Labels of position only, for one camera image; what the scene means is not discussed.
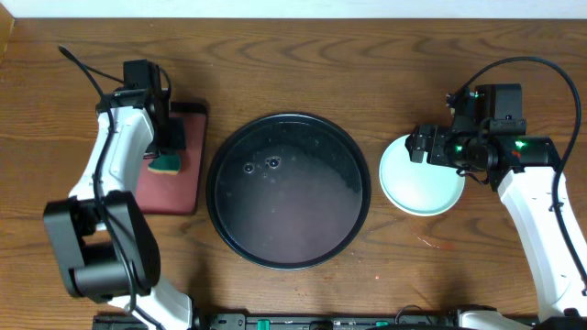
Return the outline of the light blue plate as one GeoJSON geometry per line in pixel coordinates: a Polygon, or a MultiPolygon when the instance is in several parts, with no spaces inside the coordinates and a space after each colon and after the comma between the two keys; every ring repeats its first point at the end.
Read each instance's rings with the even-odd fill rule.
{"type": "Polygon", "coordinates": [[[461,197],[465,179],[452,168],[412,162],[405,147],[407,138],[397,138],[382,154],[379,180],[384,194],[410,215],[445,213],[461,197]]]}

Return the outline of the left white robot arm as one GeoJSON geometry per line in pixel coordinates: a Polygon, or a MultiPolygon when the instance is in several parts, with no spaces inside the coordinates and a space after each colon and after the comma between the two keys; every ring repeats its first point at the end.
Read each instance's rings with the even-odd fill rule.
{"type": "Polygon", "coordinates": [[[61,280],[74,298],[108,304],[150,329],[191,329],[192,298],[161,275],[161,254],[135,194],[156,120],[170,91],[111,93],[97,111],[91,156],[69,196],[47,203],[43,220],[61,280]]]}

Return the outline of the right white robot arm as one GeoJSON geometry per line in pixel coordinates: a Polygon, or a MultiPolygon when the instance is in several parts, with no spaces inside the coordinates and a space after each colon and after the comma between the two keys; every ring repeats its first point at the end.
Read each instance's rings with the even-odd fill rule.
{"type": "Polygon", "coordinates": [[[483,172],[512,217],[537,291],[538,318],[547,329],[586,326],[586,241],[560,170],[563,160],[548,137],[523,128],[457,129],[422,125],[407,137],[413,163],[453,169],[460,177],[483,172]]]}

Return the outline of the green and yellow sponge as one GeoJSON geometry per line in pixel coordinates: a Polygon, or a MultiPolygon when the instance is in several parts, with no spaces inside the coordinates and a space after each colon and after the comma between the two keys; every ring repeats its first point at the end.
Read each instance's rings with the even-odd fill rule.
{"type": "Polygon", "coordinates": [[[148,170],[157,174],[176,175],[181,167],[182,159],[179,154],[161,154],[149,163],[148,170]]]}

